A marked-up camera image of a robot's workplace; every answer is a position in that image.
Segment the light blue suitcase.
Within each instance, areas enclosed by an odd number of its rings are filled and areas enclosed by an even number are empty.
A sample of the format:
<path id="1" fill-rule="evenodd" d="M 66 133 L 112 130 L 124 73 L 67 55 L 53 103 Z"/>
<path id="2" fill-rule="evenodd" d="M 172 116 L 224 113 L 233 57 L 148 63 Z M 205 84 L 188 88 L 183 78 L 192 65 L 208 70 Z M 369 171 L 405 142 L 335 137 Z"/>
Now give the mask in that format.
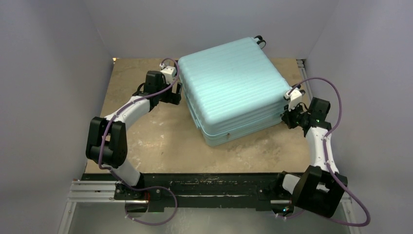
<path id="1" fill-rule="evenodd" d="M 290 86 L 263 52 L 265 44 L 262 36 L 247 37 L 179 58 L 184 97 L 207 145 L 281 122 Z"/>

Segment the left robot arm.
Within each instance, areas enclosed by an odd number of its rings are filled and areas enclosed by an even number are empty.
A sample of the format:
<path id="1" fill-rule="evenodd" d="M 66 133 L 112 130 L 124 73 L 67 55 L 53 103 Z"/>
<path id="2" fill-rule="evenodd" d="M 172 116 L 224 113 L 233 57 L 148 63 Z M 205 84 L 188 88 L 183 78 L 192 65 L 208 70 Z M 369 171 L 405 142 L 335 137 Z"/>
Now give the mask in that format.
<path id="1" fill-rule="evenodd" d="M 131 98 L 119 109 L 105 117 L 94 117 L 89 126 L 86 157 L 102 170 L 108 171 L 121 184 L 119 190 L 132 199 L 143 196 L 158 199 L 161 186 L 145 186 L 144 176 L 127 160 L 127 131 L 141 117 L 151 112 L 160 102 L 178 105 L 182 84 L 178 77 L 160 71 L 148 71 Z"/>

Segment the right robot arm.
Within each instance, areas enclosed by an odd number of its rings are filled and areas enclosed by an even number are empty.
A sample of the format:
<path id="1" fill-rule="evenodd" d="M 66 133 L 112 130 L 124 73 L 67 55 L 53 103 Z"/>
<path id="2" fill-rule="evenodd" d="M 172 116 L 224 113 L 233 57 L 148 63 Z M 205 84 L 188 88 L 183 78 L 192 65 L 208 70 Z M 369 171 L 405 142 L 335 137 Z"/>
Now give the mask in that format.
<path id="1" fill-rule="evenodd" d="M 310 149 L 311 163 L 302 175 L 282 172 L 274 184 L 274 194 L 279 198 L 291 195 L 293 206 L 331 218 L 335 213 L 344 189 L 347 177 L 340 175 L 333 161 L 331 149 L 332 129 L 326 121 L 330 102 L 313 98 L 309 106 L 299 101 L 288 101 L 281 115 L 282 122 L 289 129 L 301 127 Z"/>

